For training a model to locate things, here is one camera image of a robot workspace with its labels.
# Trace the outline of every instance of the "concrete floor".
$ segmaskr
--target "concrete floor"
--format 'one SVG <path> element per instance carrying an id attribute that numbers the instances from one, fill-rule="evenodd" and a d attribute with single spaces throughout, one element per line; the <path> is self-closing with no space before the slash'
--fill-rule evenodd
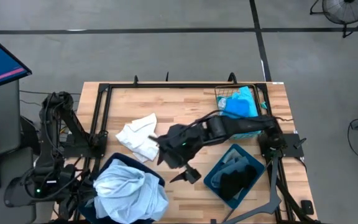
<path id="1" fill-rule="evenodd" d="M 309 16 L 313 0 L 256 1 L 262 28 L 340 27 Z M 0 0 L 0 30 L 253 27 L 248 0 Z M 319 219 L 358 223 L 358 157 L 346 131 L 358 118 L 358 32 L 263 33 L 273 81 L 285 82 Z M 0 35 L 33 70 L 22 90 L 79 93 L 85 81 L 263 81 L 255 34 Z M 22 93 L 26 101 L 43 95 Z M 39 108 L 21 105 L 38 119 Z M 351 133 L 358 151 L 358 132 Z"/>

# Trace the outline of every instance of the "white cloth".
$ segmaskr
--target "white cloth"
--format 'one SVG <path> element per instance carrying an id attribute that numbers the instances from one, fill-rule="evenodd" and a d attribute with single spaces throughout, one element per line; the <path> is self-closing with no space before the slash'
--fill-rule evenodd
<path id="1" fill-rule="evenodd" d="M 153 161 L 158 153 L 157 143 L 149 136 L 157 137 L 154 129 L 157 125 L 155 113 L 147 117 L 132 121 L 131 124 L 125 124 L 124 129 L 116 134 L 116 138 L 121 144 L 134 152 L 134 155 L 141 162 L 147 159 Z"/>
<path id="2" fill-rule="evenodd" d="M 96 218 L 109 216 L 119 223 L 160 220 L 168 208 L 168 198 L 158 181 L 153 174 L 113 159 L 93 183 L 98 193 L 94 198 Z"/>

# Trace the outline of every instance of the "wire basket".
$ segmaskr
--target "wire basket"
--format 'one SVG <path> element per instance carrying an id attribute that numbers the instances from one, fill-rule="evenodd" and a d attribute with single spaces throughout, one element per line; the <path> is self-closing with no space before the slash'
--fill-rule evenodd
<path id="1" fill-rule="evenodd" d="M 250 116 L 259 116 L 262 114 L 262 109 L 260 107 L 260 100 L 259 100 L 259 92 L 257 91 L 257 87 L 252 84 L 248 85 L 226 85 L 226 86 L 217 86 L 215 87 L 215 98 L 216 98 L 216 106 L 219 108 L 218 103 L 222 97 L 230 98 L 233 93 L 240 93 L 240 88 L 248 86 L 252 97 L 254 98 L 255 107 L 257 110 L 256 114 L 250 114 Z M 260 134 L 261 131 L 254 131 L 251 133 L 244 133 L 244 134 L 235 134 L 231 137 L 231 139 L 244 139 L 244 138 L 252 138 Z"/>

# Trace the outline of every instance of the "electric fan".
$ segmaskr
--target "electric fan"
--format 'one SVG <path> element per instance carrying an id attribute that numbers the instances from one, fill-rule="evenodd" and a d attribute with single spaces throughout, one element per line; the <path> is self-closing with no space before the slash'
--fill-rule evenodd
<path id="1" fill-rule="evenodd" d="M 347 33 L 347 25 L 358 22 L 358 0 L 321 0 L 323 11 L 313 12 L 318 1 L 320 0 L 316 0 L 311 6 L 310 14 L 324 14 L 329 21 L 343 25 L 343 38 L 358 29 L 357 25 L 352 32 Z"/>

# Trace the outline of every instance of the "butcher block tabletop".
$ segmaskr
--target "butcher block tabletop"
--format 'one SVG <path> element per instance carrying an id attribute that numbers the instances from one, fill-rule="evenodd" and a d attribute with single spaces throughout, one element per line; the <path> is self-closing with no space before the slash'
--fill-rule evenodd
<path id="1" fill-rule="evenodd" d="M 100 82 L 85 82 L 82 89 L 76 114 L 86 131 L 90 131 L 99 84 Z M 284 119 L 292 119 L 284 84 L 266 83 L 266 85 L 273 115 Z M 263 102 L 263 95 L 259 95 L 261 96 L 260 101 Z M 105 99 L 106 95 L 104 94 L 96 130 L 99 130 L 101 125 Z M 113 88 L 106 128 L 109 132 L 108 145 L 101 161 L 101 166 L 115 152 L 135 158 L 132 152 L 116 139 L 116 134 L 123 129 L 125 124 L 130 123 L 132 120 L 155 113 L 157 116 L 155 133 L 159 136 L 166 134 L 169 127 L 174 124 L 189 124 L 216 109 L 214 88 Z M 278 122 L 284 133 L 294 133 L 296 130 L 293 121 Z M 205 186 L 203 178 L 206 177 L 232 144 L 240 145 L 262 164 L 266 164 L 265 159 L 260 154 L 256 138 L 228 140 L 223 144 L 202 148 L 195 158 L 189 162 L 202 176 L 195 184 L 184 181 L 169 182 L 183 172 L 183 168 L 170 169 L 164 162 L 157 166 L 157 158 L 152 162 L 147 161 L 144 163 L 147 167 L 160 174 L 166 183 L 165 191 L 169 199 L 169 208 L 159 221 L 160 223 L 210 223 L 211 219 L 216 219 L 218 223 L 223 221 L 231 208 Z M 68 160 L 68 162 L 72 163 L 75 161 L 75 158 Z M 313 202 L 308 176 L 303 165 L 294 158 L 283 158 L 282 161 L 288 189 L 295 201 L 299 205 L 301 200 Z M 77 166 L 81 169 L 83 160 Z M 265 172 L 230 217 L 236 217 L 266 204 L 269 201 L 269 193 L 269 178 Z M 280 204 L 280 208 L 282 218 L 286 220 L 287 214 L 285 213 L 283 202 Z M 316 213 L 311 218 L 317 219 Z M 240 223 L 275 223 L 275 215 L 260 213 Z"/>

